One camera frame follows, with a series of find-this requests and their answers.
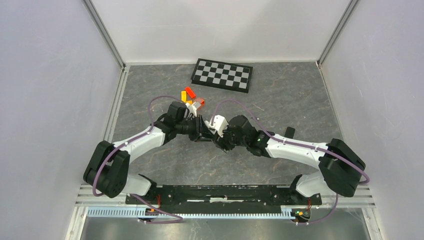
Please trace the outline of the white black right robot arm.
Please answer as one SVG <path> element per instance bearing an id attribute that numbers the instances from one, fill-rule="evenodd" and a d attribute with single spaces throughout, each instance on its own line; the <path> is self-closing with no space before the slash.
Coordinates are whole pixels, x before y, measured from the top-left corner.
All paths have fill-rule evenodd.
<path id="1" fill-rule="evenodd" d="M 216 115 L 206 125 L 214 134 L 213 142 L 223 151 L 244 147 L 257 157 L 286 159 L 315 168 L 316 172 L 301 174 L 291 183 L 288 196 L 295 204 L 302 204 L 316 194 L 353 197 L 366 167 L 337 138 L 329 143 L 295 140 L 288 135 L 257 130 L 243 115 L 230 121 Z"/>

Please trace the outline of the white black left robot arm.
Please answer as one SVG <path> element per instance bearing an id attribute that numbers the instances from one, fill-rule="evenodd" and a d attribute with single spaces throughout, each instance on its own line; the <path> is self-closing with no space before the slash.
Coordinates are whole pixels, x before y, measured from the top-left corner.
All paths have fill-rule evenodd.
<path id="1" fill-rule="evenodd" d="M 141 174 L 130 175 L 130 163 L 177 135 L 187 135 L 194 142 L 211 141 L 213 134 L 197 113 L 203 105 L 200 99 L 192 104 L 174 101 L 166 113 L 141 133 L 114 143 L 99 142 L 83 174 L 93 195 L 114 198 L 121 193 L 134 194 L 145 204 L 153 203 L 157 198 L 154 182 Z"/>

